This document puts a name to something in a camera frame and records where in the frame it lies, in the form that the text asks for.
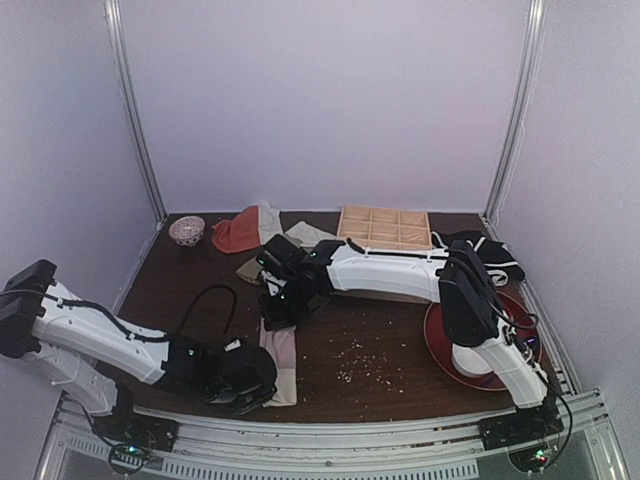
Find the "mauve and cream underwear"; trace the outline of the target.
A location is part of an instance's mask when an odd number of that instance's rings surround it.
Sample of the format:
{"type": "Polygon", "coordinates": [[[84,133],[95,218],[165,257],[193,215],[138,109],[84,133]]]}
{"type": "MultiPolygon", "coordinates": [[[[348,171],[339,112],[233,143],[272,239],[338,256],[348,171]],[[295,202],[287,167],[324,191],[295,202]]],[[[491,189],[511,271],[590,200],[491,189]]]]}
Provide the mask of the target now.
{"type": "Polygon", "coordinates": [[[265,407],[295,406],[298,402],[296,328],[267,331],[261,325],[259,345],[271,355],[277,370],[276,392],[265,407]]]}

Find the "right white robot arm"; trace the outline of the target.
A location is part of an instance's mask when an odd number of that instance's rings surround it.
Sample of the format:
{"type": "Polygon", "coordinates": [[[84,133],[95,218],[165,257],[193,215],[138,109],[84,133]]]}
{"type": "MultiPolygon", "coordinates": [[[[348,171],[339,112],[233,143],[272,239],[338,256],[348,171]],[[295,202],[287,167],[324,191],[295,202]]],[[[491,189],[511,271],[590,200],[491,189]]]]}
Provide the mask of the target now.
{"type": "Polygon", "coordinates": [[[468,243],[456,240],[429,251],[375,250],[347,238],[304,249],[276,235],[261,248],[257,262],[278,284],[260,298],[268,330],[298,325],[337,292],[406,295],[439,305],[446,338],[479,356],[515,406],[510,414],[480,420],[485,449],[571,434],[573,420],[560,416],[567,402],[519,336],[527,324],[507,312],[468,243]]]}

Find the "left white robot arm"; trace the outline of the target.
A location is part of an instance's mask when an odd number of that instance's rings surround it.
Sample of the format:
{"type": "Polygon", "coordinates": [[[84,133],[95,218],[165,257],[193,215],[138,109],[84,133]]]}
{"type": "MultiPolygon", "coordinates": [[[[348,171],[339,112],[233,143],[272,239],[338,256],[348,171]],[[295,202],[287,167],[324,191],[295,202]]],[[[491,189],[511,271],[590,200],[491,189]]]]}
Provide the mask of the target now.
{"type": "Polygon", "coordinates": [[[210,347],[179,332],[127,322],[106,307],[74,296],[38,260],[1,291],[1,354],[38,364],[49,381],[102,428],[131,422],[133,395],[100,374],[96,360],[161,392],[242,415],[276,392],[277,368],[262,347],[233,340],[210,347]]]}

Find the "olive green underwear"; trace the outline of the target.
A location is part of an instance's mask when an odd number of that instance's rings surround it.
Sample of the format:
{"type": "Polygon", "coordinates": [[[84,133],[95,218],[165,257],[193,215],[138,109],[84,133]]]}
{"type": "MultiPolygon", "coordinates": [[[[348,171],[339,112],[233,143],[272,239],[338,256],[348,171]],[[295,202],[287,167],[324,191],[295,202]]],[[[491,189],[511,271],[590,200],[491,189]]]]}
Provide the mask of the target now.
{"type": "MultiPolygon", "coordinates": [[[[318,229],[305,221],[300,221],[284,232],[284,237],[294,245],[306,250],[312,249],[322,240],[335,240],[336,235],[318,229]]],[[[251,285],[259,285],[261,281],[260,272],[263,268],[256,259],[251,259],[236,270],[236,275],[243,281],[251,285]]]]}

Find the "orange underwear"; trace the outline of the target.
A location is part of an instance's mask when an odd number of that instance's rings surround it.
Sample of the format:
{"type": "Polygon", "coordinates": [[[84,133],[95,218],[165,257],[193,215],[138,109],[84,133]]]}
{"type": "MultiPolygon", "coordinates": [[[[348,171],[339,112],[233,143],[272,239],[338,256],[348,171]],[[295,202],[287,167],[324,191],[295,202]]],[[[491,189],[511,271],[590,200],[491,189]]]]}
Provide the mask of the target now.
{"type": "Polygon", "coordinates": [[[225,254],[236,254],[256,249],[282,233],[280,210],[270,204],[258,204],[215,224],[212,243],[225,254]]]}

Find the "wooden compartment tray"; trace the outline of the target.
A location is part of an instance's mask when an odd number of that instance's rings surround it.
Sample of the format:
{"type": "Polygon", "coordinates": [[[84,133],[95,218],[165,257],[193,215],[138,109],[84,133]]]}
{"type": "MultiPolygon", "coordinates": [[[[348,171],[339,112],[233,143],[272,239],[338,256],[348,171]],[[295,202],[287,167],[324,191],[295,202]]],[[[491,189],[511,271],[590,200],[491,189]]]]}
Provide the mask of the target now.
{"type": "Polygon", "coordinates": [[[345,205],[336,236],[374,249],[422,251],[433,247],[429,215],[421,211],[345,205]]]}

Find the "small patterned bowl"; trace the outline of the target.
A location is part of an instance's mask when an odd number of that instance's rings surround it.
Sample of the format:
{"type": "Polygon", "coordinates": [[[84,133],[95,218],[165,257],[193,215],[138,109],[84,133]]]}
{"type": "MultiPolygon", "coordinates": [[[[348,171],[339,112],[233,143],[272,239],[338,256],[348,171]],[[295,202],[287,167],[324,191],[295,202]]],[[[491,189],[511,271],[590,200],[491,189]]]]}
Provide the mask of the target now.
{"type": "Polygon", "coordinates": [[[199,216],[184,216],[170,225],[169,236],[179,246],[193,247],[203,238],[205,226],[199,216]]]}

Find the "white bowl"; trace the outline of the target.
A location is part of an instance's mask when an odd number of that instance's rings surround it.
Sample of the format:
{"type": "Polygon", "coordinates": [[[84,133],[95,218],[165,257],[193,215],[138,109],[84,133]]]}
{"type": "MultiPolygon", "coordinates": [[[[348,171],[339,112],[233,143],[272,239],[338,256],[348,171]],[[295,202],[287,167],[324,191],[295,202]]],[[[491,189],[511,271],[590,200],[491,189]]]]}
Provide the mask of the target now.
{"type": "Polygon", "coordinates": [[[452,345],[451,361],[454,368],[467,378],[481,378],[493,372],[491,366],[473,349],[452,345]]]}

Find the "black and white garment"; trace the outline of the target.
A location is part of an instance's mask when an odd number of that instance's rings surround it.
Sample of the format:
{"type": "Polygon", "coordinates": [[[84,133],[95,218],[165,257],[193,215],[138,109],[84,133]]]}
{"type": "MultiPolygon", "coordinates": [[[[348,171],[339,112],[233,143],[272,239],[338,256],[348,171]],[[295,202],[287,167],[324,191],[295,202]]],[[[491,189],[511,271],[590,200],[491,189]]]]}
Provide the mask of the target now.
{"type": "Polygon", "coordinates": [[[526,279],[525,271],[507,249],[506,244],[490,239],[479,230],[461,230],[451,234],[432,231],[431,240],[436,248],[450,248],[455,240],[469,244],[478,254],[496,287],[526,279]]]}

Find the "round red tray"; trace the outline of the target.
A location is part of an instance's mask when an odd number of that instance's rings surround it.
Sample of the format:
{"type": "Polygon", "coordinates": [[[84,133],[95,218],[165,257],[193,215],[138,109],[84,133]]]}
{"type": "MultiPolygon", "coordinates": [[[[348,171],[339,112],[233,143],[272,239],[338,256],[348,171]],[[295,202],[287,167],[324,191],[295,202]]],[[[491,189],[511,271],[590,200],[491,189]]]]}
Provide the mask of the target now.
{"type": "MultiPolygon", "coordinates": [[[[506,312],[512,314],[515,317],[519,317],[525,313],[529,313],[528,310],[515,298],[504,293],[498,292],[499,297],[505,306],[506,312]]],[[[446,337],[443,327],[443,319],[441,312],[441,305],[432,303],[426,312],[424,324],[424,338],[426,346],[436,362],[436,364],[444,370],[447,375],[456,380],[457,382],[485,392],[504,392],[507,391],[507,387],[502,381],[495,375],[495,373],[488,374],[484,377],[473,379],[467,378],[461,375],[453,366],[451,361],[451,349],[453,343],[446,337]]],[[[540,348],[538,351],[533,351],[535,359],[538,363],[541,362],[543,357],[543,347],[541,339],[537,329],[532,331],[518,331],[518,338],[535,335],[539,337],[540,348]]]]}

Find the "front aluminium rail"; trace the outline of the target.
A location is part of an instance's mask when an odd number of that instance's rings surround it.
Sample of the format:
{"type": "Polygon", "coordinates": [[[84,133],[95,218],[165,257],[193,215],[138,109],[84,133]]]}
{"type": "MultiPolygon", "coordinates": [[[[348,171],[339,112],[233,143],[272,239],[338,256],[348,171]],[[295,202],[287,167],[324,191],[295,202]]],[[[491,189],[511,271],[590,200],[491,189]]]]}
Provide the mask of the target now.
{"type": "Polygon", "coordinates": [[[480,421],[498,412],[363,424],[227,420],[152,411],[178,425],[174,448],[156,450],[138,473],[159,479],[625,479],[597,391],[560,411],[570,433],[520,447],[487,449],[480,421]],[[523,461],[548,447],[559,458],[541,473],[523,461]]]}

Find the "left aluminium frame post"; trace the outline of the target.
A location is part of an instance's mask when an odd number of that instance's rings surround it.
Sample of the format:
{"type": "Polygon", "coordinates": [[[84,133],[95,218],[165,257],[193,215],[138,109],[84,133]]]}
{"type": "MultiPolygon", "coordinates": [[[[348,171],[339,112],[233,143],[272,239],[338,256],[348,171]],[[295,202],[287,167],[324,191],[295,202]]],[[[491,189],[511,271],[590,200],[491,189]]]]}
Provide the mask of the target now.
{"type": "Polygon", "coordinates": [[[156,230],[159,231],[166,221],[168,213],[166,211],[156,174],[151,162],[149,147],[145,137],[135,95],[134,82],[127,55],[125,31],[122,22],[121,2],[117,0],[105,0],[103,5],[114,67],[124,102],[129,130],[133,140],[135,160],[140,170],[146,196],[155,218],[156,230]]]}

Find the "aluminium frame post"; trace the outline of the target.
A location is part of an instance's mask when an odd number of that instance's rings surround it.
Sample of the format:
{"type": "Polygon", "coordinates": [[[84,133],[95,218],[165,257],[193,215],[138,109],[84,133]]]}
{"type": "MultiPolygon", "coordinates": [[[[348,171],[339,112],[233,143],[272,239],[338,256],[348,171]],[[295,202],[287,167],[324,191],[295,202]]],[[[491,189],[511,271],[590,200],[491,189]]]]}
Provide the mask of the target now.
{"type": "Polygon", "coordinates": [[[526,31],[511,111],[498,167],[483,214],[485,223],[491,228],[497,227],[499,223],[499,214],[506,201],[524,138],[524,120],[534,91],[547,5],[548,2],[543,0],[529,2],[526,31]]]}
{"type": "Polygon", "coordinates": [[[133,140],[135,160],[140,170],[146,196],[155,218],[156,230],[159,231],[166,221],[168,213],[166,211],[156,174],[151,162],[149,147],[145,137],[135,95],[134,82],[127,55],[125,31],[122,22],[121,2],[117,0],[105,0],[103,5],[114,67],[124,102],[129,130],[133,140]]]}

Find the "right aluminium frame post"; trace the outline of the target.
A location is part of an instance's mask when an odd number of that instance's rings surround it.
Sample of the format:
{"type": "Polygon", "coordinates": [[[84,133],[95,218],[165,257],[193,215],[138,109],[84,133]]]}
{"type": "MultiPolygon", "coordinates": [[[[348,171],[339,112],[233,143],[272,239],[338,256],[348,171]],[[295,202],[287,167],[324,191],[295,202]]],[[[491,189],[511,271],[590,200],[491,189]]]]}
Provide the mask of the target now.
{"type": "Polygon", "coordinates": [[[485,223],[491,228],[497,227],[499,223],[499,214],[506,201],[524,138],[524,120],[534,91],[547,5],[548,2],[543,0],[529,2],[526,31],[511,111],[498,167],[483,214],[485,223]]]}

